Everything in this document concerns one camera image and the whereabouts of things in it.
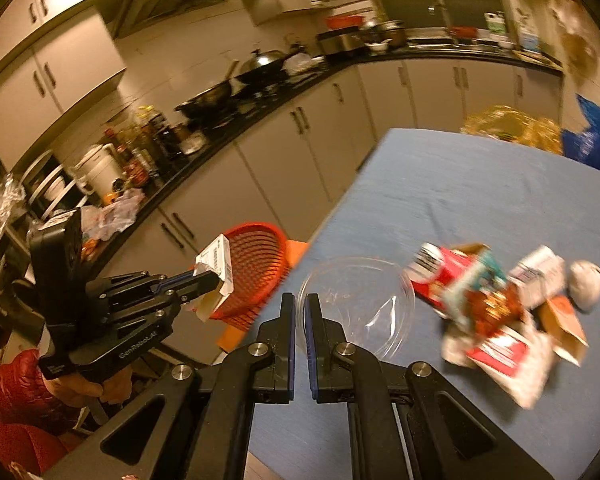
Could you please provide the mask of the person's left hand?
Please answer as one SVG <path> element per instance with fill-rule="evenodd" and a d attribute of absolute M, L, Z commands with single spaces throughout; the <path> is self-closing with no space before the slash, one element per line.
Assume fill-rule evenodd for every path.
<path fill-rule="evenodd" d="M 44 378 L 43 384 L 52 396 L 73 408 L 84 408 L 91 400 L 120 404 L 131 396 L 132 368 L 125 367 L 102 384 L 89 382 L 78 373 L 55 379 Z"/>

